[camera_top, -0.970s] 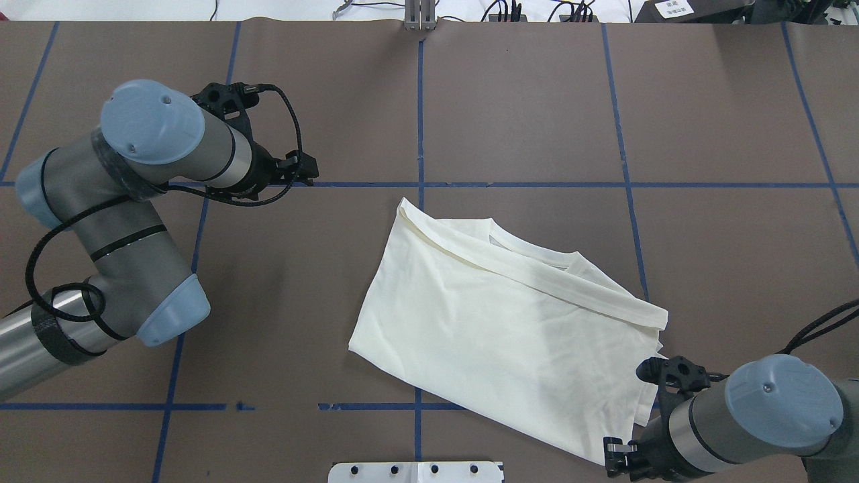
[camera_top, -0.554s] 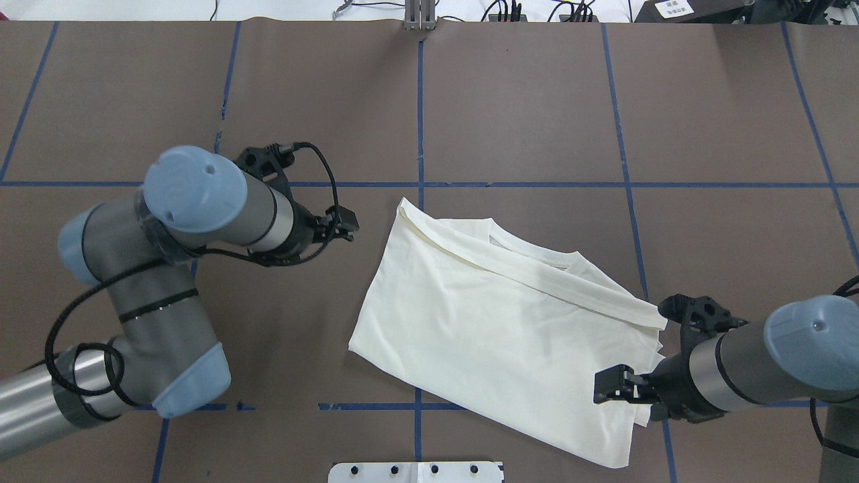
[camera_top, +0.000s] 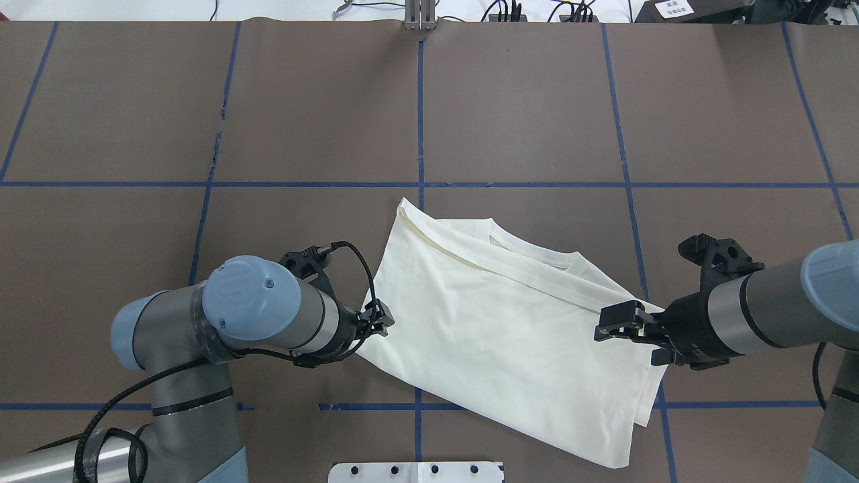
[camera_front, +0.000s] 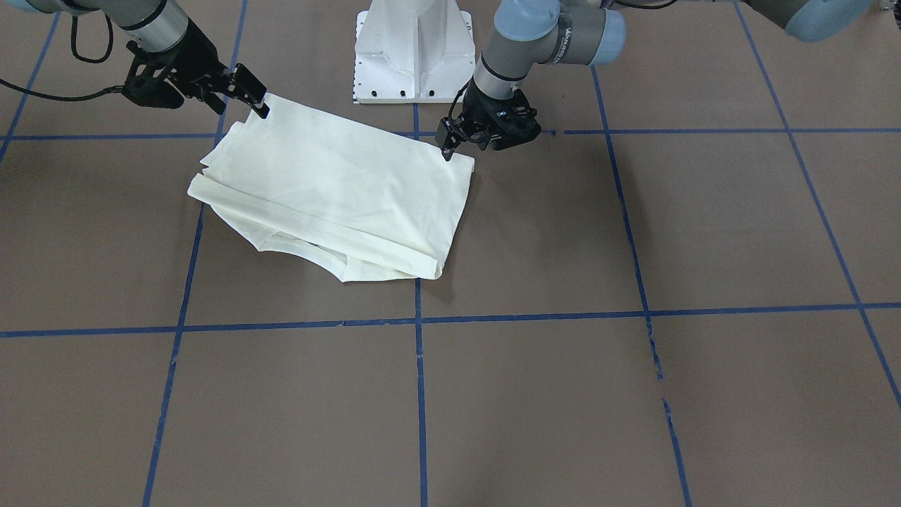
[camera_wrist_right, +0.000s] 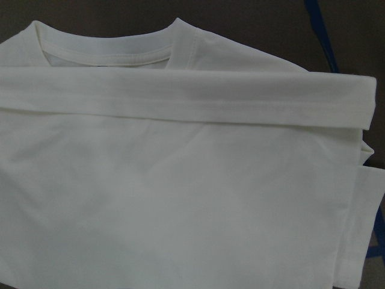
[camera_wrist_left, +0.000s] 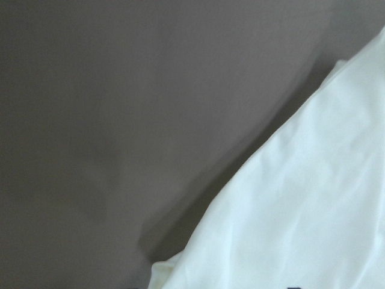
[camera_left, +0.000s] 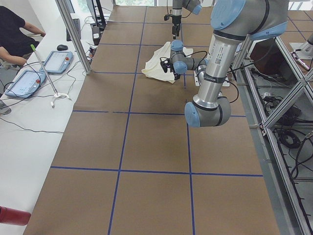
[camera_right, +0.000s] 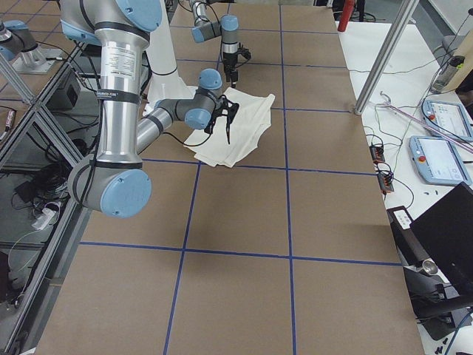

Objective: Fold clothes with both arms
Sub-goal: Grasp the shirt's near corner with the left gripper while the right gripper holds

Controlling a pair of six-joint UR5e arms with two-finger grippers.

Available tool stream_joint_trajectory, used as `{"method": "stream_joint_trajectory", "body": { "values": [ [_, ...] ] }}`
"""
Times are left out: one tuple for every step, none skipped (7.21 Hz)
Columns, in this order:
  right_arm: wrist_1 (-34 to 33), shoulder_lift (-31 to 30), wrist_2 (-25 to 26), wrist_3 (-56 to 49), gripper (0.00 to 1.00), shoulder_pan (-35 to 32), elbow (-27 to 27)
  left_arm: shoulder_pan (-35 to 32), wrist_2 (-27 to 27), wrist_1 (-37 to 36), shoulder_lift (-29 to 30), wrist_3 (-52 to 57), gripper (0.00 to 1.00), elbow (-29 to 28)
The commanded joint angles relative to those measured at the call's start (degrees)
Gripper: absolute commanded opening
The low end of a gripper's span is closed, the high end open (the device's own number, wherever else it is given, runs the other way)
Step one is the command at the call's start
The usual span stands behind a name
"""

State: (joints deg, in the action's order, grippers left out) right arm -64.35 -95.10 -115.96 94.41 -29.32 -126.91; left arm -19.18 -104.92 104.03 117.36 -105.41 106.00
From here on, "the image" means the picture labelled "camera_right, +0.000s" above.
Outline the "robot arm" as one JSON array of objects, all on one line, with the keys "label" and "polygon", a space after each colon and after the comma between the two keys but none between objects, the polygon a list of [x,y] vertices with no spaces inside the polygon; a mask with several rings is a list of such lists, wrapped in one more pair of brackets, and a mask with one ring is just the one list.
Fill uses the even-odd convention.
[{"label": "robot arm", "polygon": [[214,38],[220,39],[219,57],[223,65],[225,80],[235,88],[239,80],[238,68],[251,60],[251,51],[239,40],[239,20],[235,15],[225,14],[212,21],[206,10],[217,1],[189,1],[194,18],[191,29],[196,43],[203,43]]},{"label": "robot arm", "polygon": [[222,93],[220,74],[206,69],[191,98],[165,98],[140,117],[142,56],[171,46],[161,1],[63,1],[61,25],[67,38],[101,47],[98,146],[73,168],[69,194],[105,215],[134,216],[152,193],[140,153],[176,121],[212,133],[218,118],[234,120],[239,104]]}]

